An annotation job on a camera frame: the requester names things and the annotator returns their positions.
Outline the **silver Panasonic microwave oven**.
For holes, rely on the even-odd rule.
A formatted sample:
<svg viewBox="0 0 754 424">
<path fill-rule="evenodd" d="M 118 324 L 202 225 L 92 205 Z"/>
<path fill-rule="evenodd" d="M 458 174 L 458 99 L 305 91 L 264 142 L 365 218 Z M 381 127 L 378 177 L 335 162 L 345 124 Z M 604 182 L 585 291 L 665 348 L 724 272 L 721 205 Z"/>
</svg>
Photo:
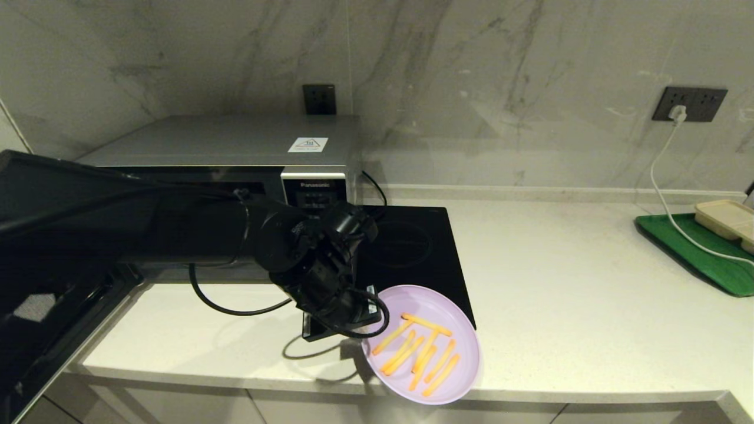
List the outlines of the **silver Panasonic microwave oven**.
<svg viewBox="0 0 754 424">
<path fill-rule="evenodd" d="M 287 287 L 336 287 L 359 243 L 324 223 L 356 210 L 359 121 L 337 115 L 173 116 L 78 159 L 170 189 L 147 230 L 120 257 L 139 266 L 256 263 Z M 288 153 L 298 137 L 328 137 L 322 153 Z"/>
</svg>

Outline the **green plastic tray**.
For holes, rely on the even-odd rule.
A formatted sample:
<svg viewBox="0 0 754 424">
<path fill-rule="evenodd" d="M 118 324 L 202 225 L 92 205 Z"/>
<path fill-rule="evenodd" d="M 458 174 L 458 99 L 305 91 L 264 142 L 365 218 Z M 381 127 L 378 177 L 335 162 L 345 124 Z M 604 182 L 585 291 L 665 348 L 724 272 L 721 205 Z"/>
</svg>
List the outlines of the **green plastic tray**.
<svg viewBox="0 0 754 424">
<path fill-rule="evenodd" d="M 724 239 L 695 220 L 694 214 L 674 214 L 673 219 L 686 234 L 709 250 L 754 262 L 734 241 Z M 754 266 L 711 255 L 684 238 L 666 215 L 639 216 L 634 219 L 638 233 L 671 257 L 692 276 L 738 298 L 754 296 Z"/>
</svg>

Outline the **black induction cooktop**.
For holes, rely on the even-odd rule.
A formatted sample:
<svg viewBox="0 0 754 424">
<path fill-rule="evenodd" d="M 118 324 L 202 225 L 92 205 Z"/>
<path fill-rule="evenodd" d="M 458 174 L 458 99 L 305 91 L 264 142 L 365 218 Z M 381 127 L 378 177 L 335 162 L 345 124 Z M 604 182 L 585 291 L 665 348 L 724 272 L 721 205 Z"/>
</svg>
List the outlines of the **black induction cooktop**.
<svg viewBox="0 0 754 424">
<path fill-rule="evenodd" d="M 377 293 L 399 285 L 422 286 L 441 293 L 476 327 L 449 214 L 443 207 L 367 207 L 374 223 L 362 228 L 358 219 L 334 212 L 324 223 L 338 233 L 356 236 L 355 283 Z"/>
</svg>

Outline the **white triangle warning sticker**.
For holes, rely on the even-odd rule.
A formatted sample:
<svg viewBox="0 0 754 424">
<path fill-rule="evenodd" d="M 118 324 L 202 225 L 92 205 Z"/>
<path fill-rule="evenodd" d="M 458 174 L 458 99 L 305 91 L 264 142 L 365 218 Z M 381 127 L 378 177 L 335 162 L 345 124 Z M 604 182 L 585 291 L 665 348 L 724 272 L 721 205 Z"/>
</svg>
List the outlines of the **white triangle warning sticker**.
<svg viewBox="0 0 754 424">
<path fill-rule="evenodd" d="M 328 144 L 328 137 L 298 137 L 288 149 L 288 153 L 322 153 Z"/>
</svg>

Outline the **beige food container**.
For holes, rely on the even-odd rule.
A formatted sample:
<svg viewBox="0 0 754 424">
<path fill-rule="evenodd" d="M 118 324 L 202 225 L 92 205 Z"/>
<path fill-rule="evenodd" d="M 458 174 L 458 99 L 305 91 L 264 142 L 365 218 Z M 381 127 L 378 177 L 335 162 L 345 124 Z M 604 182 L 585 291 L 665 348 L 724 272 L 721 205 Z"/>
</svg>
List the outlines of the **beige food container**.
<svg viewBox="0 0 754 424">
<path fill-rule="evenodd" d="M 717 236 L 737 241 L 754 255 L 754 209 L 733 200 L 695 204 L 695 220 Z"/>
</svg>

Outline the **black wall socket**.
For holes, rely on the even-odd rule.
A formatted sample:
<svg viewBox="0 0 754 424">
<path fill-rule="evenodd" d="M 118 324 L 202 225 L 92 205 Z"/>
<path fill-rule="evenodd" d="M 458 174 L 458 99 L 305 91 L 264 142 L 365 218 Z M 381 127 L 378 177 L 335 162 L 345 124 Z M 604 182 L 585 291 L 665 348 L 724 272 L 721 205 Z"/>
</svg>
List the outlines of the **black wall socket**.
<svg viewBox="0 0 754 424">
<path fill-rule="evenodd" d="M 696 88 L 687 105 L 687 122 L 712 122 L 728 94 L 726 88 Z"/>
<path fill-rule="evenodd" d="M 336 115 L 336 86 L 334 84 L 304 84 L 302 86 L 307 115 Z"/>
<path fill-rule="evenodd" d="M 668 118 L 671 107 L 678 104 L 689 105 L 689 100 L 694 93 L 695 88 L 668 86 L 664 89 L 662 96 L 660 96 L 651 120 L 671 121 Z"/>
</svg>

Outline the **grey cabinet door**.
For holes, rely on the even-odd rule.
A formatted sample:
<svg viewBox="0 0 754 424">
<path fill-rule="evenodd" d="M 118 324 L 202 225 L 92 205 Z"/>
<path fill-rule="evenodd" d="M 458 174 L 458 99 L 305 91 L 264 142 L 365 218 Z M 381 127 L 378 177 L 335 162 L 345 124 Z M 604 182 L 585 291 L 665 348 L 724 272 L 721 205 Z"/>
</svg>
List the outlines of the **grey cabinet door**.
<svg viewBox="0 0 754 424">
<path fill-rule="evenodd" d="M 249 389 L 266 424 L 554 424 L 565 403 L 459 400 L 423 405 L 395 395 Z"/>
<path fill-rule="evenodd" d="M 715 402 L 571 403 L 552 424 L 732 424 Z"/>
</svg>

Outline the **purple round plate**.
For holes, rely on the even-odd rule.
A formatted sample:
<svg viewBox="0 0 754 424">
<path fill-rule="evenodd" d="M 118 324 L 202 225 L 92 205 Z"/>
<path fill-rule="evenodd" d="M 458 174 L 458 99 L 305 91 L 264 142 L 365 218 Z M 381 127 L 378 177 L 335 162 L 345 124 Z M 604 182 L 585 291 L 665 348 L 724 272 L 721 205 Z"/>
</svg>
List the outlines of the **purple round plate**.
<svg viewBox="0 0 754 424">
<path fill-rule="evenodd" d="M 423 403 L 423 405 L 446 405 L 464 397 L 474 386 L 482 365 L 481 346 L 476 330 L 469 322 L 468 317 L 450 299 L 426 287 L 401 285 L 388 288 L 382 294 L 386 296 L 386 299 L 380 299 L 385 303 L 390 313 L 389 325 L 384 333 L 364 340 L 362 343 L 367 363 L 377 378 L 399 396 L 412 402 Z M 425 336 L 424 344 L 433 332 L 427 327 L 412 322 L 412 325 L 380 354 L 372 355 L 372 348 L 401 325 L 404 320 L 401 319 L 401 314 L 404 313 L 414 314 L 414 316 L 447 327 L 452 330 L 453 335 L 439 334 L 437 336 L 434 345 L 426 354 L 423 367 L 417 373 L 412 373 L 412 368 L 423 344 L 395 373 L 386 376 L 380 372 L 380 368 L 398 351 L 410 330 L 415 330 L 414 340 L 420 336 Z M 460 354 L 461 358 L 442 386 L 433 395 L 423 397 L 422 392 L 439 376 L 444 367 L 430 383 L 425 383 L 425 376 L 444 354 L 445 347 L 452 339 L 456 340 L 456 345 L 451 357 Z"/>
</svg>

